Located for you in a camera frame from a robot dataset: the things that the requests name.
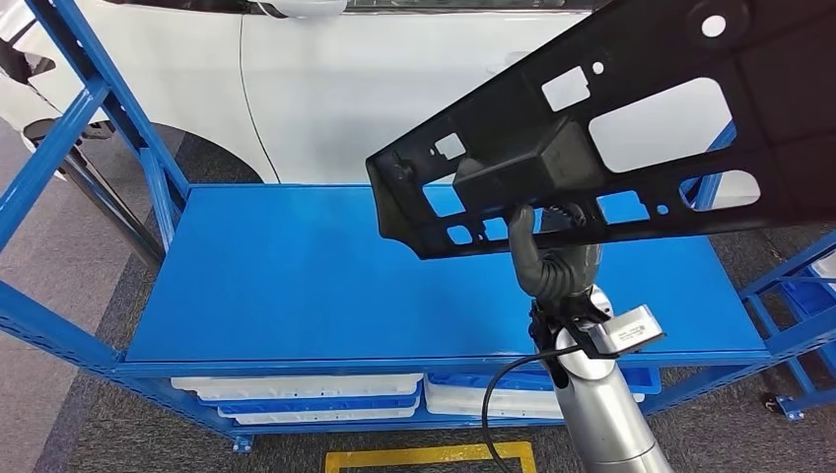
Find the car body panel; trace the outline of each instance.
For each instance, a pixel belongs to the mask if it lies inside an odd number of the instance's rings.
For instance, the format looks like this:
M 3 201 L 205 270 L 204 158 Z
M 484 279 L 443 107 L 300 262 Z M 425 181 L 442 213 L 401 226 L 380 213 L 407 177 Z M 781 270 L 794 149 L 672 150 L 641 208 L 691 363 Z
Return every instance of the car body panel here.
M 151 121 L 205 138 L 238 156 L 265 182 L 276 175 L 246 106 L 240 69 L 241 15 L 79 0 L 79 7 Z M 81 83 L 40 25 L 15 48 L 55 68 L 30 83 L 65 109 Z M 98 111 L 92 121 L 105 120 Z
M 11 41 L 35 20 L 35 15 L 24 0 L 5 0 L 0 3 L 0 39 Z
M 244 86 L 283 182 L 368 182 L 366 157 L 586 15 L 245 16 Z
M 37 94 L 35 89 L 21 84 L 0 73 L 0 116 L 18 132 L 27 125 L 44 118 L 61 115 L 49 102 Z

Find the rectangular cutout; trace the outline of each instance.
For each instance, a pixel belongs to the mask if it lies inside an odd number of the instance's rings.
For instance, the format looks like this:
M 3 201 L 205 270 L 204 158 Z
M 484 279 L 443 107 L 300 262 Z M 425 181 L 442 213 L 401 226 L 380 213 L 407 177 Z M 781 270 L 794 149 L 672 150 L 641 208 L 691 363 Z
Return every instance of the rectangular cutout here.
M 719 186 L 712 179 L 719 178 Z M 760 186 L 755 177 L 745 170 L 727 170 L 720 174 L 697 178 L 696 192 L 682 195 L 685 205 L 697 212 L 742 207 L 757 202 L 760 198 Z
M 633 190 L 602 195 L 597 198 L 597 202 L 608 224 L 650 220 L 648 208 L 639 200 L 639 194 Z
M 625 172 L 701 154 L 731 119 L 720 85 L 702 77 L 593 118 L 590 134 L 603 163 Z
M 447 235 L 455 244 L 473 243 L 473 238 L 470 237 L 470 231 L 461 225 L 449 227 L 447 229 Z
M 424 197 L 427 197 L 427 201 L 430 202 L 430 206 L 433 207 L 439 217 L 464 212 L 464 206 L 458 196 L 455 195 L 453 187 L 443 183 L 442 179 L 424 184 L 422 190 L 424 191 Z
M 440 154 L 444 155 L 445 158 L 451 160 L 464 154 L 464 145 L 461 144 L 461 140 L 458 139 L 458 135 L 451 133 L 436 142 L 436 150 L 438 150 Z
M 485 236 L 491 241 L 508 238 L 508 225 L 500 217 L 482 222 L 485 225 Z
M 543 84 L 543 94 L 553 111 L 559 111 L 590 97 L 587 76 L 581 66 L 570 69 Z

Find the yellow floor marking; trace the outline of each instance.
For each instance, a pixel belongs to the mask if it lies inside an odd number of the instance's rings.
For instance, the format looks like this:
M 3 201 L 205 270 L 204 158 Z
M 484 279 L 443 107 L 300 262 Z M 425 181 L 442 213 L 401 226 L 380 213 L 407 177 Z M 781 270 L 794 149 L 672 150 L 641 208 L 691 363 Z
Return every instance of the yellow floor marking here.
M 522 473 L 537 473 L 534 465 L 534 453 L 531 451 L 531 442 L 505 441 L 496 443 L 496 449 L 503 458 L 519 458 Z M 423 465 L 448 461 L 490 459 L 491 453 L 484 443 L 393 450 L 330 451 L 325 456 L 324 473 L 339 473 L 340 468 Z

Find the blue metal shelf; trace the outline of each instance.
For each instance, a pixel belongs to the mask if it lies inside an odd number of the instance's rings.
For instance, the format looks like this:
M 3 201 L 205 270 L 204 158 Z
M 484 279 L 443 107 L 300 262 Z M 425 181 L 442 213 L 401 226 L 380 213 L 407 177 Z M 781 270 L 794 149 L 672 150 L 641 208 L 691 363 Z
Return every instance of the blue metal shelf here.
M 810 347 L 816 350 L 830 376 L 836 378 L 836 293 L 830 288 L 829 283 L 833 281 L 819 277 L 810 267 L 834 249 L 836 232 L 779 265 L 740 294 L 742 299 L 752 304 L 768 336 L 780 337 L 783 331 L 761 301 L 767 293 L 777 292 L 796 320 L 796 325 L 784 331 L 805 333 L 810 339 Z M 791 357 L 785 361 L 803 391 L 800 399 L 777 397 L 778 406 L 790 420 L 803 419 L 803 409 L 836 402 L 836 389 L 819 390 L 798 358 Z
M 659 394 L 662 392 L 662 375 L 658 369 L 622 368 L 624 380 L 633 394 Z M 427 381 L 443 386 L 486 388 L 493 374 L 473 372 L 428 372 Z M 525 391 L 553 391 L 554 383 L 546 370 L 516 370 L 509 372 L 496 384 L 497 389 Z
M 381 239 L 367 186 L 190 185 L 75 3 L 27 4 L 84 89 L 0 197 L 0 246 L 101 107 L 142 164 L 168 254 L 127 352 L 4 283 L 0 329 L 234 439 L 238 450 L 249 451 L 255 434 L 478 425 L 422 406 L 407 420 L 241 427 L 172 388 L 170 376 L 186 375 L 491 372 L 530 353 L 528 299 L 516 289 L 507 255 L 419 262 L 405 246 Z M 732 139 L 727 135 L 718 140 Z M 176 226 L 179 209 L 166 181 L 186 202 Z M 710 205 L 716 183 L 703 179 L 695 206 Z M 453 198 L 448 187 L 431 192 Z M 618 199 L 603 206 L 607 215 L 636 211 Z M 758 295 L 779 284 L 774 279 L 765 276 L 740 297 L 757 308 Z M 620 360 L 622 367 L 706 367 L 648 396 L 647 414 L 836 338 L 827 318 L 833 310 L 826 310 L 761 341 L 703 237 L 607 245 L 598 281 L 616 311 L 648 304 L 667 333 Z
M 730 121 L 726 127 L 723 128 L 720 134 L 717 135 L 717 138 L 715 138 L 711 145 L 709 145 L 709 151 L 722 150 L 726 146 L 730 145 L 736 136 L 737 129 L 734 128 L 734 123 Z M 689 200 L 688 203 L 696 210 L 708 210 L 712 207 L 712 205 L 714 205 L 714 198 L 717 196 L 718 189 L 720 189 L 720 181 L 722 178 L 722 174 L 692 177 L 682 182 L 679 186 L 679 191 L 681 192 L 682 197 L 685 198 L 685 200 L 688 200 L 686 197 L 688 191 L 695 185 L 699 185 L 700 187 L 697 189 L 697 193 L 693 200 Z
M 625 363 L 769 357 L 706 238 L 608 244 L 601 261 L 614 310 L 647 304 L 667 333 Z M 195 186 L 125 362 L 485 371 L 530 353 L 527 308 L 508 254 L 420 261 L 380 238 L 367 186 Z

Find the blue shelf frame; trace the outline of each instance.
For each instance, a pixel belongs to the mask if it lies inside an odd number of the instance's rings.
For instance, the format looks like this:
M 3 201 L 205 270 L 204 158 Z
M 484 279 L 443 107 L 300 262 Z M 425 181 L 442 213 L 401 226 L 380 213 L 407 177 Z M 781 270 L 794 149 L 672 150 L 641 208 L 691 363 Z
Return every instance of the blue shelf frame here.
M 9 241 L 82 129 L 101 107 L 142 165 L 154 213 L 168 251 L 174 238 L 174 223 L 181 209 L 175 205 L 169 194 L 167 180 L 174 185 L 183 201 L 189 198 L 190 184 L 174 163 L 174 159 L 75 3 L 70 0 L 27 0 L 27 4 L 66 56 L 84 87 L 0 197 L 0 246 L 5 246 Z M 706 185 L 706 188 L 701 188 L 703 199 L 698 205 L 710 206 L 710 198 L 716 191 L 716 184 L 707 185 L 704 180 L 701 185 Z M 785 266 L 801 268 L 814 259 L 797 257 L 792 260 L 792 264 Z M 773 273 L 765 276 L 759 285 L 753 285 L 756 287 L 755 290 L 742 293 L 741 298 L 754 303 L 757 308 L 757 294 L 761 294 L 764 288 L 777 284 Z M 659 367 L 706 367 L 680 383 L 666 388 L 662 393 L 648 396 L 642 408 L 650 415 L 833 341 L 836 339 L 836 326 L 827 318 L 820 314 L 802 320 L 786 330 L 771 333 L 764 342 L 766 353 L 756 354 L 757 356 L 729 351 L 711 356 L 704 355 L 695 360 L 688 353 L 673 353 L 669 356 L 657 355 L 652 360 L 625 360 L 624 366 L 652 364 Z M 124 352 L 114 350 L 5 283 L 0 283 L 0 329 L 80 369 L 141 395 L 149 402 L 169 409 L 205 429 L 233 440 L 236 451 L 250 451 L 252 436 L 260 434 L 442 429 L 478 425 L 478 419 L 475 417 L 436 416 L 428 413 L 422 406 L 416 416 L 409 420 L 242 427 L 230 419 L 221 418 L 216 410 L 200 405 L 191 394 L 171 387 L 169 377 L 184 375 L 188 371 L 186 364 L 125 363 Z M 276 374 L 282 372 L 282 369 L 281 362 L 215 362 L 201 364 L 199 374 Z M 494 425 L 499 427 L 553 424 L 559 422 L 498 419 Z
M 722 150 L 734 141 L 737 136 L 737 129 L 734 128 L 734 122 L 730 121 L 726 124 L 723 130 L 717 135 L 717 138 L 709 145 L 709 151 Z M 708 210 L 714 205 L 714 198 L 717 196 L 717 191 L 720 189 L 720 180 L 723 178 L 722 174 L 710 174 L 702 177 L 691 177 L 686 179 L 679 186 L 679 192 L 682 198 L 694 210 Z M 693 199 L 688 199 L 686 194 L 693 189 L 695 185 L 699 185 L 696 195 Z
M 777 294 L 786 304 L 795 319 L 790 329 L 805 332 L 813 341 L 811 347 L 816 350 L 831 377 L 836 378 L 836 336 L 832 328 L 826 333 L 819 333 L 821 326 L 836 327 L 836 293 L 830 284 L 833 278 L 819 277 L 810 265 L 836 250 L 836 232 L 831 232 L 810 247 L 762 276 L 750 286 L 740 291 L 740 298 L 751 304 L 754 313 L 762 322 L 769 337 L 784 333 L 775 323 L 762 298 L 768 294 Z M 800 301 L 802 292 L 805 298 L 816 298 L 815 306 Z M 836 402 L 836 388 L 818 389 L 810 379 L 798 358 L 786 360 L 787 367 L 793 373 L 803 391 L 803 396 L 777 396 L 780 410 L 791 421 L 803 419 L 803 410 Z

